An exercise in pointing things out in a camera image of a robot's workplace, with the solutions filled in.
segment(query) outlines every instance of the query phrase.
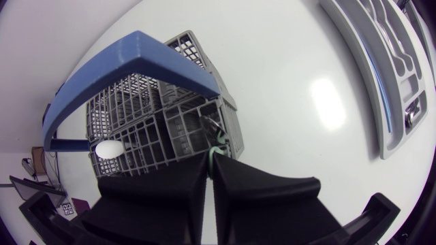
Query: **blue arch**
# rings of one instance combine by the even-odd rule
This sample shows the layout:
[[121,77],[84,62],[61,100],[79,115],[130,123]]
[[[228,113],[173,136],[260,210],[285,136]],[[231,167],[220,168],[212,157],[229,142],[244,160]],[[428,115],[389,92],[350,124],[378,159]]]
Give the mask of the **blue arch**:
[[53,140],[58,126],[78,107],[130,73],[162,80],[207,98],[219,95],[215,78],[178,52],[135,31],[84,64],[52,100],[42,127],[46,151],[88,151],[86,140]]

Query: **wall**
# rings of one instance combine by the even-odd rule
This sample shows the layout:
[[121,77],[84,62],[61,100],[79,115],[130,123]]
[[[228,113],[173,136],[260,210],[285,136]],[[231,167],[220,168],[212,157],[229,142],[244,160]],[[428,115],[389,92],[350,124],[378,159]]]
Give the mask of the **wall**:
[[40,146],[42,115],[83,54],[140,0],[7,1],[0,13],[0,152]]
[[[9,175],[17,178],[31,179],[21,166],[21,159],[29,157],[30,153],[1,153],[0,154],[0,183],[9,184]],[[36,244],[44,244],[38,237],[18,207],[24,201],[15,188],[0,188],[0,216],[7,229],[18,245],[29,244],[31,240]]]

